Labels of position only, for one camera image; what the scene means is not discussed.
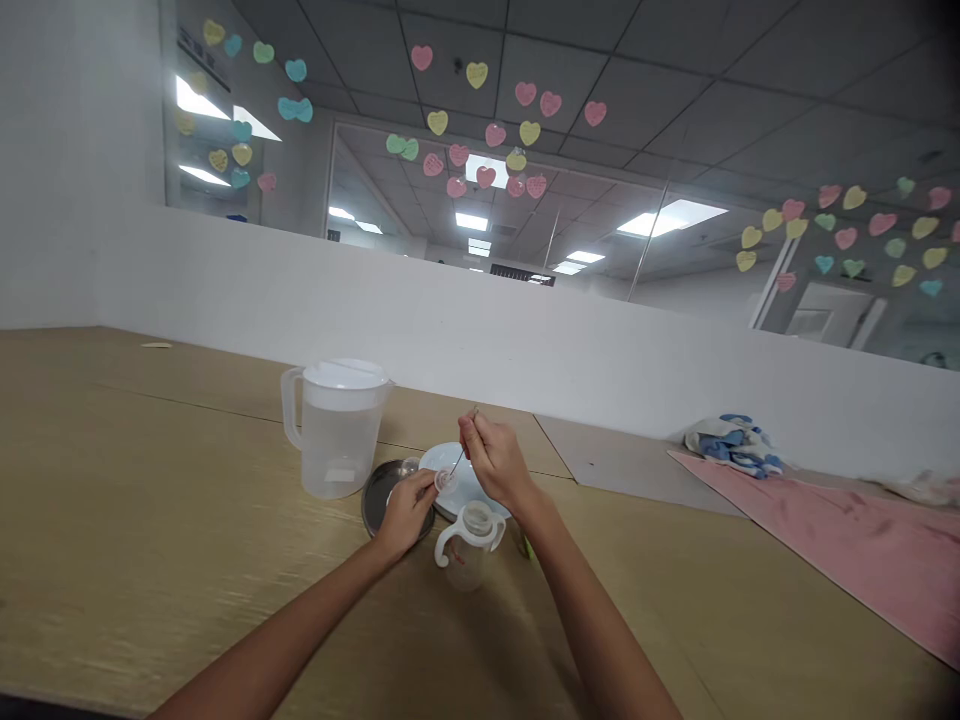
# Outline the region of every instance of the blue heart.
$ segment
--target blue heart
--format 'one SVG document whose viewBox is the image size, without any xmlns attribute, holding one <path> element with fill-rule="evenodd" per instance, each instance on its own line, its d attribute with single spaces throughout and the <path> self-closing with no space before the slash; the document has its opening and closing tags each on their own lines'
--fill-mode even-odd
<svg viewBox="0 0 960 720">
<path fill-rule="evenodd" d="M 250 142 L 250 138 L 253 136 L 253 125 L 234 120 L 233 136 L 237 139 L 237 142 Z"/>
<path fill-rule="evenodd" d="M 920 283 L 920 290 L 930 297 L 936 297 L 943 289 L 943 280 L 924 280 Z"/>
<path fill-rule="evenodd" d="M 824 275 L 830 272 L 830 268 L 833 267 L 833 257 L 830 255 L 817 255 L 813 261 Z"/>
<path fill-rule="evenodd" d="M 294 82 L 307 79 L 307 64 L 303 60 L 287 60 L 284 67 L 287 69 L 287 77 Z"/>
<path fill-rule="evenodd" d="M 230 175 L 230 184 L 233 185 L 234 190 L 239 190 L 245 185 L 250 184 L 250 173 L 246 170 L 241 170 L 240 168 L 234 168 L 233 174 Z"/>
<path fill-rule="evenodd" d="M 307 98 L 300 102 L 290 98 L 280 98 L 277 101 L 277 109 L 284 120 L 297 118 L 300 122 L 310 122 L 313 119 L 313 104 Z"/>
<path fill-rule="evenodd" d="M 239 35 L 231 35 L 230 38 L 223 44 L 223 49 L 226 51 L 228 57 L 236 57 L 237 53 L 243 48 L 243 38 Z"/>
</svg>

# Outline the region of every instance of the blue and white cloth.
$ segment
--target blue and white cloth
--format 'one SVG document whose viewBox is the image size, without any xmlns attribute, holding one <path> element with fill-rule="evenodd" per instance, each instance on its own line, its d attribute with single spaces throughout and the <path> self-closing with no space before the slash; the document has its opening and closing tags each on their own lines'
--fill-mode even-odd
<svg viewBox="0 0 960 720">
<path fill-rule="evenodd" d="M 701 420 L 684 435 L 688 449 L 763 480 L 783 475 L 783 462 L 773 441 L 746 415 Z"/>
</svg>

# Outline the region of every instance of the pink cloth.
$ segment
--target pink cloth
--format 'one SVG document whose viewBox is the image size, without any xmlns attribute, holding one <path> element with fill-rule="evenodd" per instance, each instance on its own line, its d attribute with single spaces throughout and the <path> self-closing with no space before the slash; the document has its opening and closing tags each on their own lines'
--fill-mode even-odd
<svg viewBox="0 0 960 720">
<path fill-rule="evenodd" d="M 670 452 L 751 520 L 960 670 L 960 515 Z"/>
</svg>

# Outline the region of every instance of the pitcher handle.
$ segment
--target pitcher handle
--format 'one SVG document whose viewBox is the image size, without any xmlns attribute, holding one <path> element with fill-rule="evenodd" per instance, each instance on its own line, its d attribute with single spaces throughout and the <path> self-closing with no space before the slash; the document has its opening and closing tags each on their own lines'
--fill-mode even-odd
<svg viewBox="0 0 960 720">
<path fill-rule="evenodd" d="M 303 368 L 290 368 L 280 376 L 280 398 L 283 401 L 283 431 L 293 446 L 300 450 L 300 431 L 297 430 L 297 378 L 303 379 Z"/>
</svg>

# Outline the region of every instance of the table surface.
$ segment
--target table surface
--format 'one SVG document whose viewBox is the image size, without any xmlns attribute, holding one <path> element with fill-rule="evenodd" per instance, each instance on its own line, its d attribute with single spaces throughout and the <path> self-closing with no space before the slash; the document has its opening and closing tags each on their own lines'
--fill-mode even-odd
<svg viewBox="0 0 960 720">
<path fill-rule="evenodd" d="M 300 486 L 285 366 L 105 328 L 0 333 L 0 692 L 147 714 L 367 535 Z M 376 462 L 455 439 L 472 403 L 397 388 Z M 902 718 L 957 676 L 748 520 L 578 486 L 528 413 L 534 479 L 687 718 Z M 281 718 L 577 717 L 536 561 L 450 588 L 446 523 L 334 631 Z"/>
</svg>

